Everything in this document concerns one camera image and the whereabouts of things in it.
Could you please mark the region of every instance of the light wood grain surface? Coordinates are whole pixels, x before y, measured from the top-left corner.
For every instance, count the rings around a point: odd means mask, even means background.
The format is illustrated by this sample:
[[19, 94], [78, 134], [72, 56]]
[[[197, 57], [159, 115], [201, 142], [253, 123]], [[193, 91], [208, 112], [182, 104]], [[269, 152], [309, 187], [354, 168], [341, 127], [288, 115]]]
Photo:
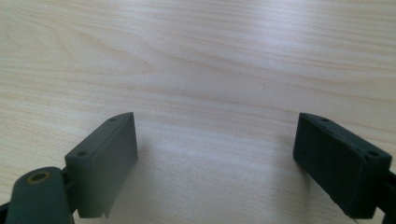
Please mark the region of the light wood grain surface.
[[298, 114], [396, 157], [395, 15], [395, 1], [0, 0], [0, 203], [133, 111], [139, 161], [110, 219], [77, 223], [353, 224], [292, 159]]

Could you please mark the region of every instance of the wooden table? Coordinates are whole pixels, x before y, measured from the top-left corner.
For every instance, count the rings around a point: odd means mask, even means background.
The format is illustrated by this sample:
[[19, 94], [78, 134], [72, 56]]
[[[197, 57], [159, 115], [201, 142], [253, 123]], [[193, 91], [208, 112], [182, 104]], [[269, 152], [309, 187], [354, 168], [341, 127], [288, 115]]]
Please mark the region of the wooden table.
[[0, 1], [0, 202], [133, 111], [139, 161], [110, 219], [77, 223], [355, 223], [305, 181], [296, 125], [318, 114], [396, 156], [395, 15], [394, 1]]

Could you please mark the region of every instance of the black plastic part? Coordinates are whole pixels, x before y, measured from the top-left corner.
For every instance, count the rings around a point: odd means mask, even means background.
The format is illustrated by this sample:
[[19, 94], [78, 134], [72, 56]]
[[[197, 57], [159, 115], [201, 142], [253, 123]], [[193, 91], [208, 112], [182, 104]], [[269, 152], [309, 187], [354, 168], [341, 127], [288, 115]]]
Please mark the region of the black plastic part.
[[371, 218], [391, 156], [340, 125], [300, 114], [294, 159], [346, 215]]
[[80, 217], [109, 213], [136, 159], [133, 113], [108, 119], [65, 156], [64, 174], [75, 181], [68, 193]]
[[78, 207], [78, 185], [75, 180], [72, 180], [67, 173], [67, 167], [62, 169], [62, 176], [64, 177], [64, 189], [66, 190], [67, 200], [69, 201], [69, 211], [73, 214]]
[[22, 176], [14, 185], [7, 224], [71, 224], [61, 170], [46, 167]]
[[380, 185], [378, 207], [386, 214], [384, 224], [396, 224], [396, 175], [391, 172]]
[[0, 223], [6, 223], [7, 212], [8, 212], [9, 203], [2, 204], [0, 206]]

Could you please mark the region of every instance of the wood grain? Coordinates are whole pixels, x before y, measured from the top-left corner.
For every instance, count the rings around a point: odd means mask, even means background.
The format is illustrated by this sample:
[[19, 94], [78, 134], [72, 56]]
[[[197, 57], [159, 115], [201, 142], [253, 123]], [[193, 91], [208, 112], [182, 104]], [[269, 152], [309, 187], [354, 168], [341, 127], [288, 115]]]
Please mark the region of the wood grain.
[[2, 0], [0, 201], [134, 111], [139, 162], [110, 219], [77, 223], [355, 223], [293, 161], [298, 113], [396, 156], [394, 15], [394, 1]]

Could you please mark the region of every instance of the screw hole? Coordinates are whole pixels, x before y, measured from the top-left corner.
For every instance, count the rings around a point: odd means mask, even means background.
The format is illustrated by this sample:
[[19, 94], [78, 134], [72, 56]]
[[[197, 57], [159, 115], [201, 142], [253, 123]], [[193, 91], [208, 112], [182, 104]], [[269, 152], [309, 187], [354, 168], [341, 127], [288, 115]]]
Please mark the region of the screw hole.
[[50, 172], [48, 172], [48, 171], [38, 172], [38, 173], [32, 174], [29, 177], [27, 177], [26, 182], [29, 185], [34, 185], [34, 184], [43, 182], [44, 180], [48, 179], [49, 177], [50, 177]]
[[80, 157], [83, 157], [83, 156], [88, 155], [88, 153], [86, 151], [80, 151], [77, 155]]
[[376, 152], [374, 152], [374, 151], [369, 151], [369, 152], [367, 152], [370, 156], [374, 156], [374, 157], [377, 157], [377, 156], [379, 156], [378, 155], [378, 153], [376, 153]]

